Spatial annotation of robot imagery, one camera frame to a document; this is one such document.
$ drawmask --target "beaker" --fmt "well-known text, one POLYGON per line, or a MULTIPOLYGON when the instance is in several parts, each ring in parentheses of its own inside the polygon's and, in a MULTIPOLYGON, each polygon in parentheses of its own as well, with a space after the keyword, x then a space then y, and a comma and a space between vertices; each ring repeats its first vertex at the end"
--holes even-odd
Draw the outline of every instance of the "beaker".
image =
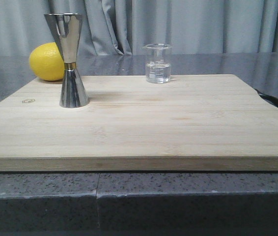
POLYGON ((150 83, 164 84, 170 81, 170 55, 172 46, 165 43, 147 44, 143 47, 145 56, 145 75, 150 83))

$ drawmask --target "jigger cup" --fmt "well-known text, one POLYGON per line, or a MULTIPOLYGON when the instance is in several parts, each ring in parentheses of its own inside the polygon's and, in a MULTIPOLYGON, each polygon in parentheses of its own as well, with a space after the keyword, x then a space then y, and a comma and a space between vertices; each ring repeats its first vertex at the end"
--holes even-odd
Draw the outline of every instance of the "jigger cup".
POLYGON ((83 107, 88 104, 88 96, 76 67, 82 16, 74 13, 44 16, 65 63, 59 104, 65 108, 83 107))

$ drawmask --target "countertop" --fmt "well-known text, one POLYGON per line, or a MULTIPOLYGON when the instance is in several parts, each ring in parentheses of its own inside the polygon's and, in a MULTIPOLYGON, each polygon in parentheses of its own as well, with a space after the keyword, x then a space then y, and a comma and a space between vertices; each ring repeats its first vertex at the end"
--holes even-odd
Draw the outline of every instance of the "countertop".
MULTIPOLYGON (((77 65, 81 75, 145 70, 144 56, 79 55, 77 65)), ((278 53, 172 55, 172 74, 235 74, 278 98, 278 53)), ((0 57, 0 101, 34 78, 27 57, 0 57)), ((219 235, 217 229, 276 235, 278 172, 0 173, 0 235, 219 235)))

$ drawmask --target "lemon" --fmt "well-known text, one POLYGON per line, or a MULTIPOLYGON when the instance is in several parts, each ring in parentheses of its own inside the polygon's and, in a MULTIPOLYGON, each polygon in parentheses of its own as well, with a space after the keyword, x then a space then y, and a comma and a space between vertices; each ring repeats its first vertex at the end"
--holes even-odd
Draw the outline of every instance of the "lemon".
POLYGON ((34 74, 42 80, 56 81, 63 78, 64 61, 54 42, 35 48, 29 56, 29 65, 34 74))

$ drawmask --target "curtain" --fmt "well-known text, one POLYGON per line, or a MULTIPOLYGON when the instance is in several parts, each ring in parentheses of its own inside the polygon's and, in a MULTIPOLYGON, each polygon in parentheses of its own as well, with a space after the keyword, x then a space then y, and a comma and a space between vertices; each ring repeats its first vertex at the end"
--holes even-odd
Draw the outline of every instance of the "curtain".
POLYGON ((0 56, 52 42, 43 15, 64 12, 83 15, 84 55, 278 52, 278 0, 0 0, 0 56))
POLYGON ((28 56, 53 42, 46 13, 83 15, 79 51, 84 55, 129 55, 126 0, 0 0, 0 56, 28 56))
POLYGON ((278 52, 278 0, 134 0, 132 52, 166 42, 174 54, 278 52))

